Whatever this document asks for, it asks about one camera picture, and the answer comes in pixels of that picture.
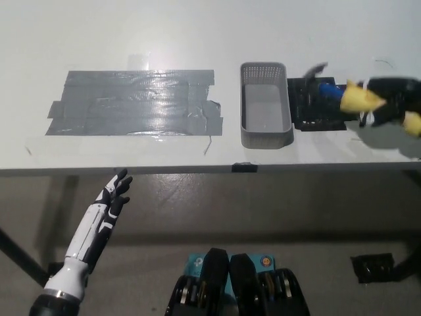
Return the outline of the white and black left hand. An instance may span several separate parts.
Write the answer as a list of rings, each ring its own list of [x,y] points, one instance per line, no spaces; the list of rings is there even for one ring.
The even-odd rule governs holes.
[[[82,302],[89,275],[111,237],[123,206],[130,200],[123,195],[132,180],[126,169],[121,170],[89,205],[71,239],[62,268],[48,280],[44,294]]]

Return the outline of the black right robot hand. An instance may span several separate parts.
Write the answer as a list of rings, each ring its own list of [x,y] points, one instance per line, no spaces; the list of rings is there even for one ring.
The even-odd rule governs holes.
[[[406,112],[420,114],[420,80],[400,77],[374,77],[366,81],[365,88],[384,99],[386,103],[361,113],[359,126],[377,127],[390,122],[403,122]]]

